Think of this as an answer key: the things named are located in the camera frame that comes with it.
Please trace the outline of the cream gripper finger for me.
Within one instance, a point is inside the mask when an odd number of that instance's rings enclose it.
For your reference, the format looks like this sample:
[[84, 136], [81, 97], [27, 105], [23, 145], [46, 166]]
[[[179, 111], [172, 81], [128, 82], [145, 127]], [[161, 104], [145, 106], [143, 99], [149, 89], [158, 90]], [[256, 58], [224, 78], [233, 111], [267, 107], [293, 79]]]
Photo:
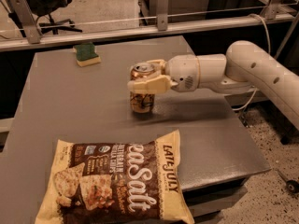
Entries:
[[165, 60], [163, 59], [140, 62], [134, 65], [134, 75], [149, 76], [154, 73], [163, 74], [164, 65], [165, 65]]
[[178, 83], [173, 81], [170, 76], [159, 75], [154, 78], [131, 80], [128, 82], [127, 88], [136, 94], [159, 94], [165, 93], [177, 85]]

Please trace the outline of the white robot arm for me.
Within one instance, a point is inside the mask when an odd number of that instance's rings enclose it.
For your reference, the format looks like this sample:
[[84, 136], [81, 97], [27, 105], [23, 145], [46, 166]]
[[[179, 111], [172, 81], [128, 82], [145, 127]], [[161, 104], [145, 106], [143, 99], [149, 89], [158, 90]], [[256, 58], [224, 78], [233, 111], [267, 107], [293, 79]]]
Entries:
[[142, 77], [128, 82], [132, 93], [206, 88], [222, 94], [241, 94], [254, 86], [299, 128], [299, 76], [249, 41], [234, 42], [225, 54], [178, 55], [168, 61], [138, 63], [134, 68]]

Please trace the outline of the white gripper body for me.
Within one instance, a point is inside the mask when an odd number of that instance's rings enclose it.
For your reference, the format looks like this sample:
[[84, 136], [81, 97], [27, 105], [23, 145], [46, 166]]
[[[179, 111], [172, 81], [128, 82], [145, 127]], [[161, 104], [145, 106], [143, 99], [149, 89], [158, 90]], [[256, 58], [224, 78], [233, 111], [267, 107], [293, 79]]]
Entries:
[[191, 54], [178, 55], [166, 63], [165, 73], [171, 78], [172, 90], [195, 91], [199, 84], [199, 61]]

